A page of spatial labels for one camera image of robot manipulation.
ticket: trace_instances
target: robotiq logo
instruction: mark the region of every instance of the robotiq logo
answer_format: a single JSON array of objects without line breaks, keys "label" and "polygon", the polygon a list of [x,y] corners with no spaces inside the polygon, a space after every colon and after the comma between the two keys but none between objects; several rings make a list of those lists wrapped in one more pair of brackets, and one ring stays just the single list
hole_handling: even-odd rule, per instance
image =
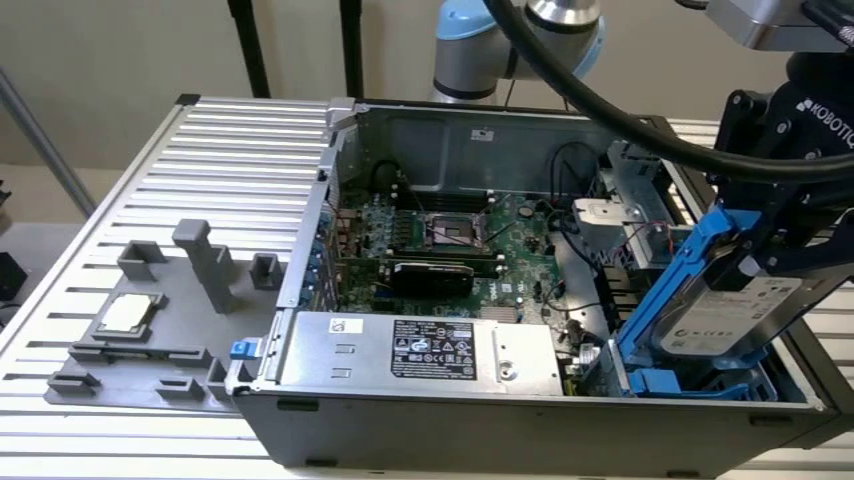
[{"label": "robotiq logo", "polygon": [[808,98],[796,106],[796,108],[801,112],[809,112],[816,118],[818,118],[822,123],[828,125],[830,131],[837,134],[845,143],[848,143],[849,148],[854,150],[854,129],[848,123],[845,123],[845,120],[837,117],[828,107]]}]

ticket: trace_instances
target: slotted aluminum surface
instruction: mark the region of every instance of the slotted aluminum surface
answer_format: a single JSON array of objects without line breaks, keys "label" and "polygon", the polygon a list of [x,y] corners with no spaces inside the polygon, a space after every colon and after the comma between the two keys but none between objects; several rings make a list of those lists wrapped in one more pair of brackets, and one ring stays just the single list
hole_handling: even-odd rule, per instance
[{"label": "slotted aluminum surface", "polygon": [[[279,479],[343,475],[285,470],[236,416],[54,406],[46,378],[62,366],[107,291],[131,239],[170,246],[180,218],[211,222],[235,258],[275,251],[283,261],[327,138],[326,104],[203,99],[176,107],[55,269],[0,334],[0,477]],[[681,136],[712,145],[717,124],[674,121]],[[164,248],[168,255],[182,250]],[[854,289],[809,315],[810,326],[854,382]],[[351,472],[351,478],[375,476]],[[390,474],[386,478],[459,478]],[[854,478],[854,433],[822,448],[776,450],[728,480]]]}]

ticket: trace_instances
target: black pole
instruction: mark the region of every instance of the black pole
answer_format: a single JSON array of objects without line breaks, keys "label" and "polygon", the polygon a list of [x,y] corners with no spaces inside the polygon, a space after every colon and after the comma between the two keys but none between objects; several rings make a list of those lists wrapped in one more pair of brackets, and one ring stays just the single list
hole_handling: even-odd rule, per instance
[{"label": "black pole", "polygon": [[243,51],[246,73],[250,76],[250,85],[253,86],[253,96],[255,98],[270,98],[270,83],[267,82],[262,43],[258,39],[253,0],[228,0],[228,11],[238,27],[240,50]]},{"label": "black pole", "polygon": [[362,74],[362,0],[338,0],[342,16],[342,43],[345,47],[345,74],[347,96],[365,97]]}]

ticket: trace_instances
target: white wall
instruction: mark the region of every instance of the white wall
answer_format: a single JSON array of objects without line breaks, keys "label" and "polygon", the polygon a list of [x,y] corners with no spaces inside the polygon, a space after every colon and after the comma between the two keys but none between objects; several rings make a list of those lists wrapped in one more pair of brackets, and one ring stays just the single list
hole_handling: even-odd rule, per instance
[{"label": "white wall", "polygon": [[[785,80],[785,54],[744,49],[673,0],[602,2],[609,38],[587,81],[623,109],[714,119],[733,89]],[[427,98],[439,4],[365,0],[369,97]],[[274,95],[343,95],[338,1],[255,0],[255,9]],[[78,166],[124,168],[180,92],[250,95],[224,0],[0,0],[0,62]],[[562,102],[521,82],[511,105]],[[0,162],[39,162],[2,112]]]}]

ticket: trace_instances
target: sticker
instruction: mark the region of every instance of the sticker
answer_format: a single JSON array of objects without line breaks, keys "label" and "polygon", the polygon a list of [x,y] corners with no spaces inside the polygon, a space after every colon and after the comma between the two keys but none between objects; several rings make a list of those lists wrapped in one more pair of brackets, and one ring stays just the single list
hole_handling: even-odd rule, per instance
[{"label": "sticker", "polygon": [[760,277],[741,292],[708,291],[670,328],[662,348],[677,355],[724,355],[801,283],[800,278]]},{"label": "sticker", "polygon": [[471,139],[477,142],[491,142],[495,139],[495,132],[493,130],[473,130]]},{"label": "sticker", "polygon": [[362,318],[330,319],[330,333],[362,333]]},{"label": "sticker", "polygon": [[395,377],[477,380],[477,364],[471,323],[395,320],[391,349]]}]

